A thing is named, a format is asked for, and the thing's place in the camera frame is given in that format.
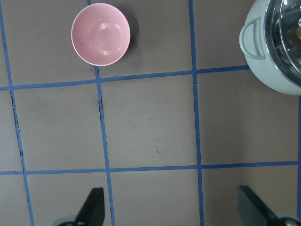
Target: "bowl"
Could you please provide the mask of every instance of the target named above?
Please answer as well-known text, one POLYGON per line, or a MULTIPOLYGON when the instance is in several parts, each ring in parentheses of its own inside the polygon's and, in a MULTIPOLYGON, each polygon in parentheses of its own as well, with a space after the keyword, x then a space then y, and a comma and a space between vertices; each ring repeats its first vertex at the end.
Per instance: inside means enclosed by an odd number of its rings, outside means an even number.
POLYGON ((76 53, 95 66, 106 66, 123 57, 130 43, 130 27, 116 7, 96 3, 75 17, 71 40, 76 53))

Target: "white handle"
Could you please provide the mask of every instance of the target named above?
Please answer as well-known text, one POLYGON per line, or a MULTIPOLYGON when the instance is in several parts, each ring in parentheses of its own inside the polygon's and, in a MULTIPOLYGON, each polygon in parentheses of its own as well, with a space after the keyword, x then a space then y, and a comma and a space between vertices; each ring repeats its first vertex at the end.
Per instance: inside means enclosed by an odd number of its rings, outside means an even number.
POLYGON ((265 55, 264 55, 262 47, 261 47, 260 36, 259 36, 260 35, 260 19, 261 18, 259 17, 259 18, 256 18, 256 19, 251 20, 248 23, 246 23, 239 35, 239 45, 240 45, 240 48, 243 51, 243 53, 249 58, 258 59, 258 60, 265 59, 265 55), (256 55, 250 53, 247 50, 247 47, 245 46, 245 43, 244 43, 245 31, 252 24, 254 24, 254 29, 253 29, 253 34, 252 34, 253 43, 246 43, 246 45, 247 46, 253 45, 254 49, 256 50, 256 55))

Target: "blue grid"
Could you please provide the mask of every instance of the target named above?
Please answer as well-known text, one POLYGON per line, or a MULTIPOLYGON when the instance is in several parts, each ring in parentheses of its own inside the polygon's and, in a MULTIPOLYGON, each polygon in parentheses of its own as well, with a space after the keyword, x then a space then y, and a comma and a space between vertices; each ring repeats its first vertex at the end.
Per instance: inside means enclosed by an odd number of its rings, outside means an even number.
POLYGON ((5 35, 5 27, 3 21, 2 7, 0 1, 0 26, 3 39, 3 47, 5 53, 6 67, 8 72, 8 86, 0 87, 0 91, 9 90, 13 113, 15 119, 15 128, 17 134, 17 141, 19 152, 21 156, 21 164, 23 171, 0 171, 0 175, 23 175, 24 185, 27 197, 28 210, 30 214, 31 225, 34 226, 34 216, 31 205, 30 190, 28 186, 27 175, 46 175, 46 174, 68 174, 68 173, 106 173, 108 192, 109 192, 109 203, 111 210, 111 224, 115 226, 115 212, 113 204, 113 193, 111 186, 111 172, 133 172, 133 171, 157 171, 157 170, 198 170, 198 193, 199 193, 199 213, 200 223, 204 226, 204 208, 203 208, 203 191, 202 191, 202 170, 203 169, 225 169, 225 168, 244 168, 244 167, 270 167, 270 166, 298 166, 298 200, 297 200, 297 214, 301 218, 301 97, 299 97, 299 132, 298 132, 298 161, 278 161, 278 162, 254 162, 254 163, 234 163, 234 164, 202 164, 201 163, 201 142, 200 142, 200 128, 199 128, 199 112, 198 112, 198 76, 197 74, 203 73, 217 73, 217 72, 230 72, 230 71, 241 71, 249 70, 248 65, 231 66, 231 67, 219 67, 219 68, 208 68, 208 69, 197 69, 196 64, 196 46, 195 46, 195 33, 194 33, 194 16, 193 16, 193 0, 188 0, 189 3, 189 15, 190 15, 190 38, 191 38, 191 59, 192 59, 192 70, 179 71, 179 72, 164 72, 164 73, 149 73, 149 74, 137 74, 127 76, 115 76, 108 78, 101 78, 99 74, 99 68, 95 67, 95 79, 83 80, 83 81, 70 81, 70 82, 56 82, 56 83, 43 83, 43 84, 27 84, 27 85, 13 85, 9 54, 7 47, 7 40, 5 35), (103 115, 102 105, 102 88, 101 83, 110 81, 123 81, 123 80, 134 80, 134 79, 146 79, 146 78, 159 78, 169 76, 181 76, 181 75, 192 75, 193 77, 193 95, 194 95, 194 116, 195 116, 195 130, 196 130, 196 147, 197 147, 197 165, 185 165, 185 166, 161 166, 161 167, 136 167, 136 168, 110 168, 109 155, 107 149, 107 140, 105 132, 105 123, 103 115), (50 88, 50 87, 66 87, 66 86, 77 86, 85 84, 96 84, 99 98, 99 113, 101 120, 101 131, 103 139, 103 149, 105 158, 105 169, 69 169, 69 170, 26 170, 25 160, 23 155, 23 147, 21 140, 21 133, 18 125, 17 109, 15 104, 14 90, 17 89, 36 89, 36 88, 50 88))

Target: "black object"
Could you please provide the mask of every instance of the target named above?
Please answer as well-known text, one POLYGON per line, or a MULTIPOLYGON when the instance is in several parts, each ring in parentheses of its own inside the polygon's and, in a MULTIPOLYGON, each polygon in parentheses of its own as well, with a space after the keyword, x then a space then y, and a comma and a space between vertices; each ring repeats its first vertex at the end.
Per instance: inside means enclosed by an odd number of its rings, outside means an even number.
POLYGON ((292 218, 278 218, 248 186, 238 187, 238 216, 243 226, 301 226, 292 218))
POLYGON ((74 222, 64 222, 58 226, 102 226, 104 222, 103 188, 93 188, 81 207, 74 222))

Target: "white pot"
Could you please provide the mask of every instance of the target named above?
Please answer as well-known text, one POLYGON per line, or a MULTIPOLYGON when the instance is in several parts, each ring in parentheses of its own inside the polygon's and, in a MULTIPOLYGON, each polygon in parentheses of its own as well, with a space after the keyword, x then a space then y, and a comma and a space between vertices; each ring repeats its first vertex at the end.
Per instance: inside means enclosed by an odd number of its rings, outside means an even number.
POLYGON ((270 56, 264 25, 270 20, 267 9, 271 1, 257 0, 253 4, 240 32, 239 44, 250 69, 260 81, 281 93, 301 95, 301 88, 281 72, 270 56))

